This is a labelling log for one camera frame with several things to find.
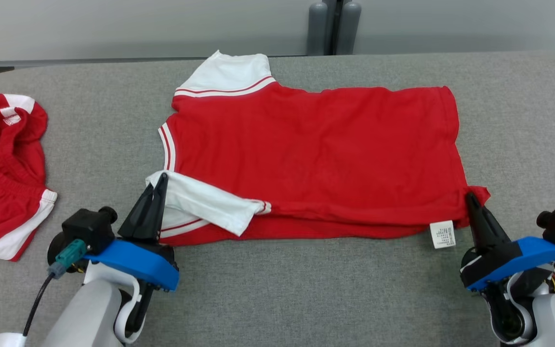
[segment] green cable connector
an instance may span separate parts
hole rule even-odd
[[[81,260],[85,254],[87,254],[85,242],[79,239],[72,241],[71,244],[55,257],[55,262],[48,266],[48,274],[53,274],[56,280],[60,279],[66,270],[68,270],[73,263]]]

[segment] gray table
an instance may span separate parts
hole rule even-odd
[[[22,330],[45,277],[46,249],[80,207],[110,205],[119,227],[161,169],[157,128],[174,89],[200,61],[39,67],[0,74],[0,93],[34,97],[49,113],[42,139],[55,210],[14,264],[0,260],[0,332]],[[540,235],[555,208],[555,53],[286,57],[280,83],[310,91],[447,85],[460,111],[458,148],[468,181],[514,239]],[[397,240],[223,241],[176,248],[181,282],[154,295],[138,346],[494,345],[483,299],[460,282],[457,246],[429,234]],[[79,288],[67,275],[48,288],[29,334],[41,341]]]

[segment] white care label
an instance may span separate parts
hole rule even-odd
[[[0,347],[23,347],[25,340],[26,336],[20,333],[1,333]]]
[[[453,233],[453,220],[431,223],[432,241],[434,248],[445,248],[455,246],[455,234]]]

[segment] black cable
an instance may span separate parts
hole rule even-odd
[[[27,336],[29,334],[29,328],[31,327],[31,321],[33,321],[33,316],[36,314],[36,310],[38,309],[38,305],[40,304],[40,299],[42,299],[42,294],[44,294],[44,290],[46,290],[46,286],[51,283],[51,280],[55,277],[55,274],[52,272],[46,277],[46,281],[42,284],[40,291],[38,292],[38,296],[36,296],[36,300],[33,301],[33,306],[31,306],[31,312],[29,312],[29,318],[27,318],[27,323],[25,324],[25,329],[23,330],[23,336]]]

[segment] blue bracket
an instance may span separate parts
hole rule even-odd
[[[479,292],[487,287],[488,282],[500,281],[518,272],[555,262],[555,244],[538,237],[524,237],[515,242],[521,249],[522,255],[511,259],[489,275],[472,283],[467,289]]]
[[[166,290],[176,290],[179,283],[179,271],[166,259],[123,240],[114,240],[99,255],[86,254],[84,259],[99,261]]]

